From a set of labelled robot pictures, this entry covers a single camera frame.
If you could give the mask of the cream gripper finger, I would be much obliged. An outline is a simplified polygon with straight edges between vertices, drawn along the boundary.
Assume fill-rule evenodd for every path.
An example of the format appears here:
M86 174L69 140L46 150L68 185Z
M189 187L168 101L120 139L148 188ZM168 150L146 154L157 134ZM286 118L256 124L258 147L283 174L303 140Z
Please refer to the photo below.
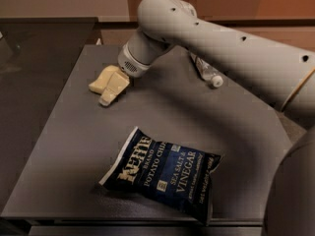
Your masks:
M105 89L103 93L101 94L98 102L102 106L109 106L115 98L116 98L116 94L113 91L109 89Z

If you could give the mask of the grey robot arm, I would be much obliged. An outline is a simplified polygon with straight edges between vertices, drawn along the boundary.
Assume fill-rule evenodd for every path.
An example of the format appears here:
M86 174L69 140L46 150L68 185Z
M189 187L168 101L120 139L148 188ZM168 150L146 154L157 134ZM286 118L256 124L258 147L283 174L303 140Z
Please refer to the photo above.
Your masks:
M315 236L315 53L205 22L181 0L142 0L137 18L118 55L127 76L179 45L305 129L274 176L261 236Z

